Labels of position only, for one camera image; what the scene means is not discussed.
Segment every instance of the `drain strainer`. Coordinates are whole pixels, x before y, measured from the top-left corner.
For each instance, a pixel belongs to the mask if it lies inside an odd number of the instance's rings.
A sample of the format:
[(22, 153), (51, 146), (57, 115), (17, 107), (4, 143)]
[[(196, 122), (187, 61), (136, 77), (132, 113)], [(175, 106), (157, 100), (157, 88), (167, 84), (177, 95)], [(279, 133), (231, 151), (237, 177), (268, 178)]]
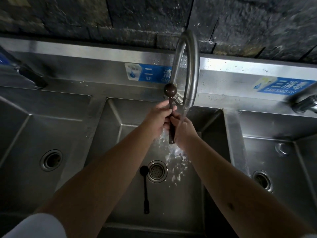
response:
[(154, 160), (148, 165), (148, 168), (149, 173), (147, 177), (150, 181), (160, 183), (165, 180), (167, 176), (167, 167), (162, 161)]
[(268, 174), (263, 170), (257, 170), (253, 173), (253, 179), (268, 192), (273, 191), (273, 184)]
[(42, 156), (40, 166), (44, 171), (52, 171), (61, 165), (62, 159), (63, 155), (61, 151), (53, 149)]

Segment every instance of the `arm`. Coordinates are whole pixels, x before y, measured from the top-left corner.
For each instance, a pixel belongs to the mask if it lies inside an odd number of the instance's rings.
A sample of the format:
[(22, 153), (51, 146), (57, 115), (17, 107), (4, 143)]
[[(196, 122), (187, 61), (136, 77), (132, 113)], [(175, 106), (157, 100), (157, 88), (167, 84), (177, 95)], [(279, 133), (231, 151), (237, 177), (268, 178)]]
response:
[(67, 181), (37, 213), (55, 216), (67, 237), (97, 237), (102, 225), (135, 176), (152, 141), (172, 111), (159, 103), (143, 123), (99, 159)]
[[(178, 126), (179, 119), (171, 117)], [(233, 167), (196, 133), (185, 118), (175, 141), (191, 160), (214, 202), (239, 237), (300, 238), (315, 231), (248, 176)]]

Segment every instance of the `sink basin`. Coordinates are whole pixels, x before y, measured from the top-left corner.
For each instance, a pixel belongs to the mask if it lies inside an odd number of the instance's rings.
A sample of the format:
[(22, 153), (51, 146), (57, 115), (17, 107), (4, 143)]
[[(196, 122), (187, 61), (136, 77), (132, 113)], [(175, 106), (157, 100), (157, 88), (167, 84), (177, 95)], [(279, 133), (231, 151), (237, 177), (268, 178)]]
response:
[(0, 236), (55, 192), (89, 101), (86, 95), (0, 87)]
[(249, 173), (317, 228), (317, 118), (242, 111)]
[[(86, 165), (141, 124), (155, 104), (127, 99), (107, 99)], [(230, 160), (223, 115), (220, 115), (208, 128), (204, 128), (202, 133), (200, 132), (217, 110), (192, 107), (187, 117), (192, 120), (202, 138)], [(131, 232), (137, 236), (141, 231), (149, 232), (149, 237), (151, 232), (182, 236), (203, 236), (215, 229), (233, 232), (205, 190), (191, 163), (187, 159), (182, 161), (181, 158), (166, 160), (168, 155), (168, 138), (161, 137), (153, 142), (141, 164), (148, 166), (151, 162), (157, 163), (156, 160), (159, 160), (163, 168), (167, 165), (168, 169), (164, 171), (167, 172), (166, 178), (160, 183), (147, 179), (150, 213), (144, 214), (143, 177), (137, 172), (107, 219), (100, 237), (114, 234), (132, 235)]]

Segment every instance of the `white sleeve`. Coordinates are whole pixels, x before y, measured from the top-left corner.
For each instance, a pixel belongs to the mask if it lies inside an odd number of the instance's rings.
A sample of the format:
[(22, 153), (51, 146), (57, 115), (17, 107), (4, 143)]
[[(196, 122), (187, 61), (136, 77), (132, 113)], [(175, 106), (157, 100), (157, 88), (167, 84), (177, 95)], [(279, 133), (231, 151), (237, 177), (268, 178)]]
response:
[(38, 213), (22, 220), (2, 238), (67, 238), (63, 225), (54, 216)]

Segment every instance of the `blue label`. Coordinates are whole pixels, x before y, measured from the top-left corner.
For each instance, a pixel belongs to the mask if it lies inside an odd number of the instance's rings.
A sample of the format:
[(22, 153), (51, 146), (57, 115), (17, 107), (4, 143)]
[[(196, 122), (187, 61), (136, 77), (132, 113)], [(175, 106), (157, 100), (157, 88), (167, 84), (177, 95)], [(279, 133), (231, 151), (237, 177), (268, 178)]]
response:
[[(283, 95), (293, 95), (308, 86), (312, 85), (316, 81), (305, 80), (305, 79), (294, 79), (294, 78), (279, 78), (277, 77), (274, 82), (268, 83), (264, 88), (258, 90), (261, 93), (269, 94), (283, 94)], [(254, 89), (258, 89), (261, 84), (254, 86)]]
[(135, 81), (168, 83), (172, 67), (149, 64), (125, 63), (128, 79)]
[(0, 65), (10, 65), (10, 62), (0, 53)]

